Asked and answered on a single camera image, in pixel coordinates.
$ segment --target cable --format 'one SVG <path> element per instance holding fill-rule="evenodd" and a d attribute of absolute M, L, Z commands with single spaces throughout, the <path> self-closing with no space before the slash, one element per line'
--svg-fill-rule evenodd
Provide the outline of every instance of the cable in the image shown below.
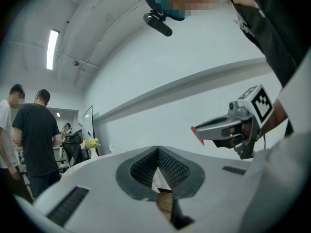
<path fill-rule="evenodd" d="M 266 134 L 263 135 L 264 149 L 266 149 Z"/>

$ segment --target black apron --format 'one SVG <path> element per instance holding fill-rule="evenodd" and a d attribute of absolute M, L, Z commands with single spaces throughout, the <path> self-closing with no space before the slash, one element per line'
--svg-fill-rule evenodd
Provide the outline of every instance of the black apron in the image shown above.
<path fill-rule="evenodd" d="M 308 23 L 299 18 L 299 12 L 306 11 L 304 16 L 308 15 L 308 0 L 254 1 L 256 8 L 231 2 L 238 13 L 243 33 L 266 56 L 281 85 L 285 86 L 298 69 L 311 44 Z M 285 135 L 292 132 L 293 128 L 289 122 Z"/>

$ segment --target ceiling light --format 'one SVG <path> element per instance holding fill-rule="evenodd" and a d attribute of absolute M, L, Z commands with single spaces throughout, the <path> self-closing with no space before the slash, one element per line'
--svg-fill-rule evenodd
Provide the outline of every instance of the ceiling light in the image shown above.
<path fill-rule="evenodd" d="M 58 35 L 59 31 L 51 30 L 47 51 L 47 69 L 49 70 L 53 70 L 53 58 Z"/>

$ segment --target jeans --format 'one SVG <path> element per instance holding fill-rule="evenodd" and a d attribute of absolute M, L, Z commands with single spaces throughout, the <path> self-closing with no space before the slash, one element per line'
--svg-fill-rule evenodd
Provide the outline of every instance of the jeans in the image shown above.
<path fill-rule="evenodd" d="M 43 176 L 29 176 L 33 197 L 35 199 L 38 198 L 41 193 L 59 180 L 60 174 L 58 170 Z"/>

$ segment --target ceiling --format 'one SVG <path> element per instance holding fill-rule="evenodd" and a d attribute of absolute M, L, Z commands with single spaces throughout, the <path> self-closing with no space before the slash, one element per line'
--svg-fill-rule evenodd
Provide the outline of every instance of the ceiling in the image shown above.
<path fill-rule="evenodd" d="M 78 111 L 75 111 L 75 110 L 65 110 L 65 109 L 55 109 L 55 108 L 47 108 L 47 109 L 54 115 L 55 118 L 73 119 L 78 114 Z"/>
<path fill-rule="evenodd" d="M 45 79 L 85 88 L 113 50 L 144 26 L 142 16 L 148 10 L 144 0 L 31 0 L 8 37 L 14 62 L 3 66 L 18 63 L 34 75 L 49 72 Z M 52 29 L 60 35 L 50 71 L 46 50 Z"/>

